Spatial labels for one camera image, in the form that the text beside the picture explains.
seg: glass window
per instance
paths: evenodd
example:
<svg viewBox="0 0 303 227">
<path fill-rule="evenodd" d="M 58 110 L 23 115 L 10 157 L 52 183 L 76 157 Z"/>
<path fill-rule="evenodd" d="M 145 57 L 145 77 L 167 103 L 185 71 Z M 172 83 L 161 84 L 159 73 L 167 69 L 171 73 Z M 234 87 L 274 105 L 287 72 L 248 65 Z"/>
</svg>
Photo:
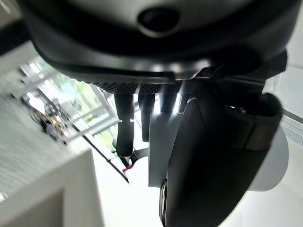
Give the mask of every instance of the glass window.
<svg viewBox="0 0 303 227">
<path fill-rule="evenodd" d="M 118 136 L 118 124 L 111 126 L 110 128 L 100 132 L 95 136 L 97 140 L 103 140 L 106 146 L 114 153 L 116 149 L 113 146 L 113 140 Z"/>
</svg>

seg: black rubber cover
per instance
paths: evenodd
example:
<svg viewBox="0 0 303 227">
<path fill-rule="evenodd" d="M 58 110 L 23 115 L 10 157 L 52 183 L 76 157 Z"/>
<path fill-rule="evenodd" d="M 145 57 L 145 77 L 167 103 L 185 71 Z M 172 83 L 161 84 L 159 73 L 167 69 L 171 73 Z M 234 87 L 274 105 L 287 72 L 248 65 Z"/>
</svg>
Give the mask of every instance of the black rubber cover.
<svg viewBox="0 0 303 227">
<path fill-rule="evenodd" d="M 261 166 L 282 117 L 263 94 L 254 114 L 226 107 L 205 87 L 190 99 L 167 172 L 166 227 L 217 227 Z"/>
</svg>

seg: robotic arm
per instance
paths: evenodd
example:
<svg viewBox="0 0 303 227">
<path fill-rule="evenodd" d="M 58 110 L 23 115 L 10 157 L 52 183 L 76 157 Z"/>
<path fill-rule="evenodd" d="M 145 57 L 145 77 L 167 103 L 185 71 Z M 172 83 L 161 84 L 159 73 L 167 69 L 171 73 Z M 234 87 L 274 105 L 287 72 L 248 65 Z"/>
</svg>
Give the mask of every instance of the robotic arm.
<svg viewBox="0 0 303 227">
<path fill-rule="evenodd" d="M 155 94 L 182 122 L 160 193 L 166 227 L 216 227 L 248 189 L 282 117 L 262 94 L 286 68 L 301 0 L 19 0 L 54 68 L 115 94 L 117 153 L 131 156 L 132 94 L 143 140 Z"/>
</svg>

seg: white surface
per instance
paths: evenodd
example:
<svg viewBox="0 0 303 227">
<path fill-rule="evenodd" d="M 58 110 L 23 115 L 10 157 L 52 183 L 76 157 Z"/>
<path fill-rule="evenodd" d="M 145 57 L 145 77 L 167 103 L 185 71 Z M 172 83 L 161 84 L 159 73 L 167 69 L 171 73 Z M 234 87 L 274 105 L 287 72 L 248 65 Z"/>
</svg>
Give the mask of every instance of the white surface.
<svg viewBox="0 0 303 227">
<path fill-rule="evenodd" d="M 27 216 L 24 214 L 40 204 L 51 203 L 48 199 L 56 198 L 56 195 L 62 196 L 63 208 L 59 209 L 56 206 L 47 209 L 55 209 L 49 214 L 55 218 L 60 217 L 60 214 L 55 212 L 62 212 L 63 220 L 56 220 L 57 225 L 63 227 L 104 226 L 94 169 L 92 153 L 89 150 L 44 175 L 0 203 L 0 226 L 38 226 L 36 222 L 41 223 L 42 220 L 37 216 L 44 214 L 41 214 L 39 210 Z M 18 225 L 11 224 L 20 217 L 24 225 L 21 226 L 19 222 Z"/>
</svg>

